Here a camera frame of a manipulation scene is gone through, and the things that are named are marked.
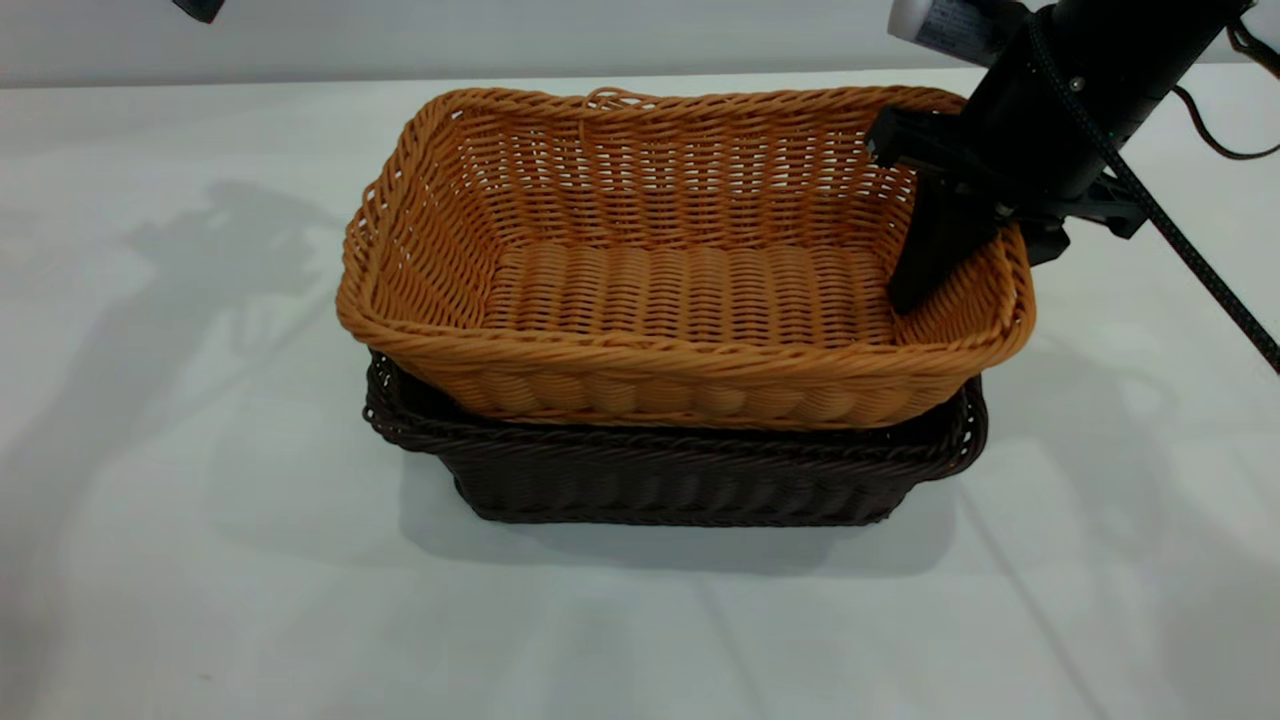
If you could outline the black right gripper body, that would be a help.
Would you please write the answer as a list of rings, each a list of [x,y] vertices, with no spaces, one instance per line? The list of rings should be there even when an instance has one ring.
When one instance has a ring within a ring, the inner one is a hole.
[[[1070,111],[1075,86],[1071,76],[1052,78],[1033,44],[1015,42],[961,111],[884,108],[867,147],[878,165],[919,174],[914,228],[1016,224],[1027,238],[1057,238],[1076,218],[1130,238],[1149,214],[1107,174]]]

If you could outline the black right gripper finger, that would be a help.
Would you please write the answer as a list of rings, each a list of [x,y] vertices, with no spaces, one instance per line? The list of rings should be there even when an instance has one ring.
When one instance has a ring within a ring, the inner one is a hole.
[[[1060,259],[1071,243],[1062,220],[1021,220],[1020,232],[1032,266]]]
[[[920,178],[908,234],[887,287],[892,309],[906,315],[998,234],[996,202],[950,178]]]

